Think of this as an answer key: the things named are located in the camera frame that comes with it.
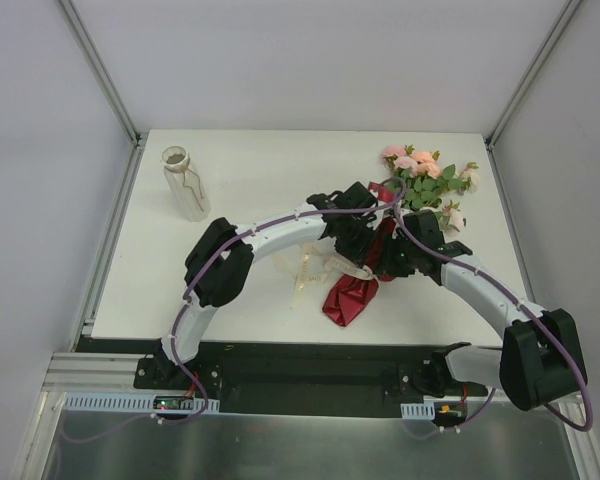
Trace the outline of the cream printed ribbon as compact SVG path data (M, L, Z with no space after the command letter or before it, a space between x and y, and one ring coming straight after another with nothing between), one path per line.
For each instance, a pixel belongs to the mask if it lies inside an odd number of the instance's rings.
M357 267L335 252L324 253L315 243L300 244L296 250L298 255L294 258L284 251L271 255L275 269L293 280L292 309L299 308L308 286L324 284L332 274L345 274L364 282L377 279L368 266Z

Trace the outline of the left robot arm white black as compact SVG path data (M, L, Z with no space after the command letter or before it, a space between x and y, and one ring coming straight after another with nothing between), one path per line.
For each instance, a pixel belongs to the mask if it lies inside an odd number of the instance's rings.
M344 191L312 194L271 219L244 225L224 217L212 221L185 260L186 289L176 318L152 356L138 363L134 386L179 390L198 385L190 362L213 317L241 294L256 262L324 238L362 260L373 243L371 224L383 208L374 193L356 182Z

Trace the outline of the pink flower bouquet green leaves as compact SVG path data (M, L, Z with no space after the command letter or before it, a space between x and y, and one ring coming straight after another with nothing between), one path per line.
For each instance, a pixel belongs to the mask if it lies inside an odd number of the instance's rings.
M457 235L466 227L466 218L453 196L477 190L479 165L471 161L464 168L455 164L442 166L440 155L440 151L416 150L413 145L391 145L381 152L380 158L390 173L403 179L407 186L402 210L430 210L444 234Z

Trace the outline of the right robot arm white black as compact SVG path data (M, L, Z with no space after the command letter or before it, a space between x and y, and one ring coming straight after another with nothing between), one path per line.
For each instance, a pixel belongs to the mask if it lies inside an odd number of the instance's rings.
M435 397L464 383L502 390L529 411L586 390L588 378L573 317L516 295L459 241L448 242L429 210L395 213L384 237L378 271L389 277L419 273L464 300L499 336L497 348L457 342L437 348L412 377Z

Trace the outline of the dark red wrapping paper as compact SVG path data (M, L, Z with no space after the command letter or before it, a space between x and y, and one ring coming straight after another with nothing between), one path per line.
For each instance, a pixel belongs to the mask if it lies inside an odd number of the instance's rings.
M323 313L339 327L349 326L370 304L376 296L381 282L390 282L393 277L377 276L374 270L377 268L380 258L383 240L395 227L391 218L382 219L374 231L373 242L366 251L364 264L371 270L369 279L359 278L357 275L343 273L332 286L322 306Z

